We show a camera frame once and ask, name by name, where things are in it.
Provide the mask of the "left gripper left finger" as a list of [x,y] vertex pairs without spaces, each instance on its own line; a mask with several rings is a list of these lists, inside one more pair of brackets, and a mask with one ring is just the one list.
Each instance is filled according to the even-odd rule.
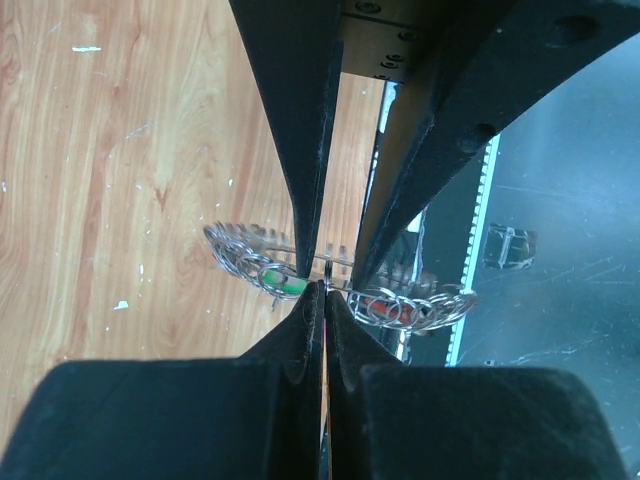
[[323,286],[235,358],[53,368],[1,460],[5,479],[314,479]]

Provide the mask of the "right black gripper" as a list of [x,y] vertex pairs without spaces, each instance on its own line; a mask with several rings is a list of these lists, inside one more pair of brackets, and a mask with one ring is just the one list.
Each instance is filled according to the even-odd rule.
[[414,69],[385,126],[355,249],[357,288],[496,134],[639,30],[635,1],[463,1],[447,20],[443,1],[230,6],[291,199],[303,277],[316,250],[341,64],[392,82]]

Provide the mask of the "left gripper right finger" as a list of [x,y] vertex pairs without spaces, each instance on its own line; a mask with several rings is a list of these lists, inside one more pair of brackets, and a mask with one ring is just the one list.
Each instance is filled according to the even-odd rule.
[[595,397],[546,368],[408,366],[326,297],[333,479],[623,479]]

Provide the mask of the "red key tag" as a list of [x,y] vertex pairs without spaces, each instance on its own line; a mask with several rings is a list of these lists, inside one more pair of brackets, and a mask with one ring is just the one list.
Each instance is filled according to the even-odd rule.
[[365,305],[366,313],[372,320],[386,325],[414,326],[425,323],[428,317],[426,306],[404,300],[373,299],[366,300]]

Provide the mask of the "green key tag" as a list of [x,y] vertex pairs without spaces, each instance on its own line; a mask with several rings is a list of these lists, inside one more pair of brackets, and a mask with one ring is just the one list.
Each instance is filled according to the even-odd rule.
[[305,279],[279,269],[262,270],[258,274],[258,281],[268,293],[281,298],[297,298],[307,286]]

